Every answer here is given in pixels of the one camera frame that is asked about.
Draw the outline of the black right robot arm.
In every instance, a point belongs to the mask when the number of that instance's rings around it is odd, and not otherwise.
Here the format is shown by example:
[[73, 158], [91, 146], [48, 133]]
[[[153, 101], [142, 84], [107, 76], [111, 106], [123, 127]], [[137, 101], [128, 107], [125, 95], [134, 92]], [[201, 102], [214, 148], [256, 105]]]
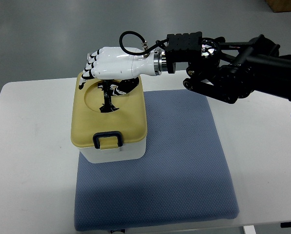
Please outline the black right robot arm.
[[229, 104], [253, 91], [291, 101], [291, 55], [281, 56], [279, 45], [263, 35], [247, 42], [205, 38], [201, 32], [169, 34], [142, 55], [160, 48], [155, 71], [175, 73], [178, 62], [188, 64], [186, 89]]

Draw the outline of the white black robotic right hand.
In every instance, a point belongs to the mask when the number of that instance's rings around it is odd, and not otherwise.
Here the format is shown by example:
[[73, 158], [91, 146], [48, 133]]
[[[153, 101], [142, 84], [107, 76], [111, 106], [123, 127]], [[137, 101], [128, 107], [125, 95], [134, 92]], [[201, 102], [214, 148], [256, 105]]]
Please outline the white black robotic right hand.
[[166, 60], [160, 49], [152, 50], [145, 56], [128, 54], [120, 47], [103, 47], [87, 55], [79, 89], [90, 79], [119, 80], [112, 89], [112, 95], [126, 95], [138, 86], [139, 75], [158, 76], [166, 70]]

